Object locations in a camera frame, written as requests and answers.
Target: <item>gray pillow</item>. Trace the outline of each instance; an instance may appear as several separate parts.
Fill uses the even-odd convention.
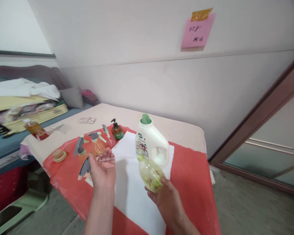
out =
[[[72,87],[69,89],[59,90],[65,104],[69,108],[84,108],[81,89],[79,87]]]

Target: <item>gray floor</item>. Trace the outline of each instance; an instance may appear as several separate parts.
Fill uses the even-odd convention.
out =
[[[223,235],[294,235],[294,197],[235,176],[213,171],[214,195]],[[80,235],[84,222],[55,189],[49,202],[8,234]]]

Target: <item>pink sticky note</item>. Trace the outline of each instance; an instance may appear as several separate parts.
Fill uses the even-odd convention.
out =
[[[216,13],[212,13],[207,20],[193,22],[191,22],[191,18],[189,18],[185,26],[181,47],[185,48],[206,45],[215,16]]]

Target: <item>dropper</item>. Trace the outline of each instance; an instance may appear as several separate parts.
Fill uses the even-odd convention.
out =
[[[110,161],[110,160],[114,160],[117,158],[132,158],[132,157],[114,157],[114,158],[105,158],[105,159],[100,159],[99,162],[106,162],[106,161]]]

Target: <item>blue bed sheet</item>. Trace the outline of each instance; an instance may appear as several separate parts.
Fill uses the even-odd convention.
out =
[[[68,118],[70,116],[73,116],[77,113],[80,113],[86,109],[91,108],[92,106],[89,104],[84,103],[84,109],[70,109],[67,113],[62,114],[54,119],[51,119],[47,122],[44,122],[41,126],[47,127],[52,124],[55,124],[65,118]],[[0,136],[0,159],[19,150],[20,149],[20,143],[23,141],[23,139],[29,135],[28,131],[24,131],[21,133],[14,134],[13,136],[2,139],[2,136]],[[21,159],[16,160],[15,162],[10,163],[9,165],[5,166],[4,168],[0,169],[0,174],[7,172],[13,168],[19,167],[19,166],[25,166],[29,163],[31,163],[34,160],[33,157],[29,158],[29,161],[23,161]]]

